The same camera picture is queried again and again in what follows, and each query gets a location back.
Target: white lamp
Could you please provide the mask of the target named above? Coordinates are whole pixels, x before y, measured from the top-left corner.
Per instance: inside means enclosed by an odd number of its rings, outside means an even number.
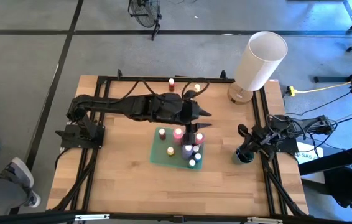
[[[252,35],[235,72],[235,82],[228,89],[229,99],[237,104],[249,102],[253,91],[264,86],[287,52],[287,43],[278,34],[262,31]]]

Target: small bottle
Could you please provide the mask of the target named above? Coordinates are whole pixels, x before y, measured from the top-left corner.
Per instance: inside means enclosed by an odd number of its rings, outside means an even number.
[[[173,149],[173,147],[168,147],[168,149],[166,150],[166,153],[169,156],[173,156],[175,154],[175,149]]]
[[[194,92],[198,93],[199,91],[201,91],[201,86],[200,86],[200,84],[195,84],[195,85],[194,85]]]
[[[195,167],[195,160],[190,159],[190,161],[188,162],[188,166],[189,166],[189,168]]]
[[[204,140],[203,134],[202,133],[197,133],[195,136],[195,144],[202,144]]]
[[[200,150],[200,146],[197,145],[197,146],[193,147],[193,152],[194,153],[197,153],[199,150]]]
[[[175,91],[175,80],[173,78],[169,78],[169,91]]]
[[[193,146],[187,145],[182,147],[183,159],[189,159],[192,154],[193,154]]]
[[[159,138],[161,140],[165,140],[166,134],[165,134],[165,129],[164,128],[159,129],[158,134],[159,134]]]
[[[178,146],[182,145],[183,131],[180,128],[174,129],[174,143]]]
[[[194,155],[194,160],[197,161],[197,162],[200,161],[201,158],[202,158],[202,156],[201,156],[200,153],[196,153],[196,154]]]

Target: purple bottle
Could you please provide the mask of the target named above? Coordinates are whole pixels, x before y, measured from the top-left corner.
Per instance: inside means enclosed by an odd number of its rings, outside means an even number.
[[[193,154],[193,146],[187,145],[182,147],[182,157],[183,159],[189,159],[191,158],[191,155]]]

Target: lamp shade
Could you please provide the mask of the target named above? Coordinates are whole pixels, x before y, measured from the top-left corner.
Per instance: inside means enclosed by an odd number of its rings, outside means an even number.
[[[235,72],[236,84],[248,91],[262,88],[287,52],[287,43],[280,35],[267,31],[255,33],[249,38]]]

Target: yellow cable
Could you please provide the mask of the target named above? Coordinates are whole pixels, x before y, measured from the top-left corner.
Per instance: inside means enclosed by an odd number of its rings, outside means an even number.
[[[293,89],[294,90],[294,93],[312,93],[312,92],[315,92],[315,91],[321,91],[321,90],[327,90],[327,89],[330,89],[330,88],[334,88],[334,87],[339,87],[339,86],[343,86],[343,85],[347,85],[347,84],[350,84],[351,82],[346,82],[346,83],[342,83],[342,84],[339,84],[339,85],[334,85],[334,86],[328,86],[328,87],[324,87],[324,88],[319,88],[319,89],[315,89],[315,90],[307,90],[307,91],[299,91],[299,90],[296,90],[296,89]]]

